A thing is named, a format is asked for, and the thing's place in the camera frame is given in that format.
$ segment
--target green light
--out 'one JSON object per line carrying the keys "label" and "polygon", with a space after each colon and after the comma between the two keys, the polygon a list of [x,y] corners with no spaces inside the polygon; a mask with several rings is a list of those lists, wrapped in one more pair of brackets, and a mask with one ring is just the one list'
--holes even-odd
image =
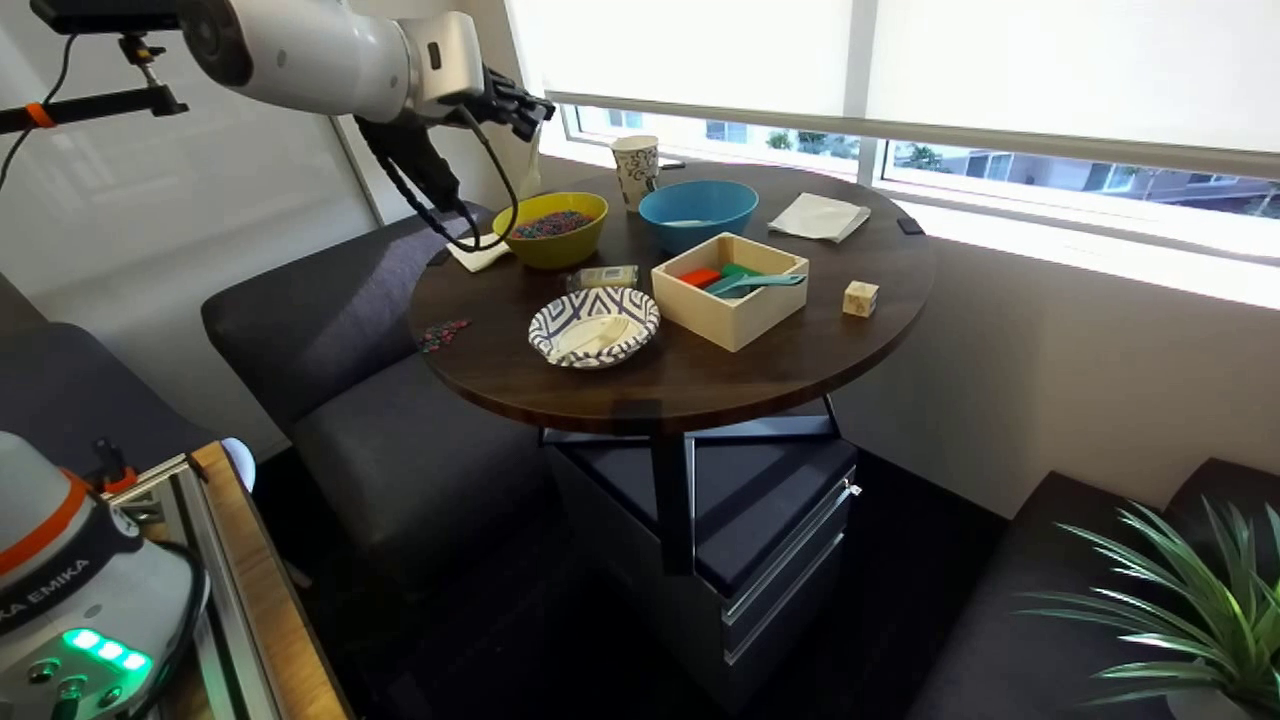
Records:
{"label": "green light", "polygon": [[104,638],[104,649],[94,649],[94,655],[99,655],[99,658],[117,658],[117,655],[124,655],[124,643]]}
{"label": "green light", "polygon": [[68,626],[64,630],[64,638],[73,643],[73,649],[94,649],[104,637],[99,630],[91,630],[91,626]]}
{"label": "green light", "polygon": [[124,655],[124,668],[126,668],[126,670],[139,670],[139,668],[146,668],[146,655],[144,655],[144,650],[126,650],[126,655]]}

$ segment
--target yellow bowl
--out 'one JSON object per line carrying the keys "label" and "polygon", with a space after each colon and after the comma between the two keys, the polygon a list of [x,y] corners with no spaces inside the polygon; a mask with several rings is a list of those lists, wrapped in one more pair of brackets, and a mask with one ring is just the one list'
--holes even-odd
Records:
{"label": "yellow bowl", "polygon": [[[549,216],[554,216],[554,212],[582,216],[582,224],[554,229],[554,224],[549,224]],[[507,249],[525,266],[541,266],[541,272],[576,266],[588,255],[594,255],[602,218],[607,218],[607,198],[594,191],[527,194],[527,198],[520,198],[520,216],[507,234]],[[491,230],[504,234],[507,224],[512,224],[512,208],[504,208],[491,218]]]}

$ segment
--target floor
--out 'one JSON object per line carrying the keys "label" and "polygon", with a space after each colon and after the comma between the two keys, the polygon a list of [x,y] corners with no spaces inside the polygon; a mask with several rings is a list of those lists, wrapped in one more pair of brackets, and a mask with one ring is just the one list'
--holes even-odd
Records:
{"label": "floor", "polygon": [[[1005,520],[877,456],[846,520],[845,570],[745,720],[906,716]],[[527,520],[436,601],[405,605],[338,542],[292,456],[264,465],[260,507],[320,643],[373,720],[716,720],[641,616],[576,553],[561,510]]]}

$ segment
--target black metal table leg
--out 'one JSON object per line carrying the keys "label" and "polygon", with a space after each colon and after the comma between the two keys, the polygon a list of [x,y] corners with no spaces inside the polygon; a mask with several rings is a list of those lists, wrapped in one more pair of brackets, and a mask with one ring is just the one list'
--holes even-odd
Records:
{"label": "black metal table leg", "polygon": [[652,434],[652,490],[663,570],[686,576],[696,558],[696,438]]}

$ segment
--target round table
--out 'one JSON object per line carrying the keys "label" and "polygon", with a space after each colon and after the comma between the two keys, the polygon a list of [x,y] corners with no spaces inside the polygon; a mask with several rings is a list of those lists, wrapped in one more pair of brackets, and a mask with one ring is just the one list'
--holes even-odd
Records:
{"label": "round table", "polygon": [[[440,252],[409,306],[429,367],[472,404],[537,428],[648,434],[673,570],[686,568],[696,553],[686,433],[784,411],[857,378],[906,337],[934,281],[919,224],[871,187],[763,163],[686,163],[659,177],[659,182],[677,179],[753,182],[761,208],[745,234],[809,255],[809,305],[740,350],[663,322],[615,367],[553,367],[527,343],[527,318],[563,297],[576,272],[527,272],[512,255],[466,272]],[[663,255],[652,252],[644,218],[622,212],[613,173],[542,159],[542,187],[602,191],[613,216],[591,263],[641,263],[648,290],[648,266]],[[845,245],[773,234],[769,218],[800,191],[869,202],[871,218]],[[846,281],[878,283],[877,316],[845,316]]]}

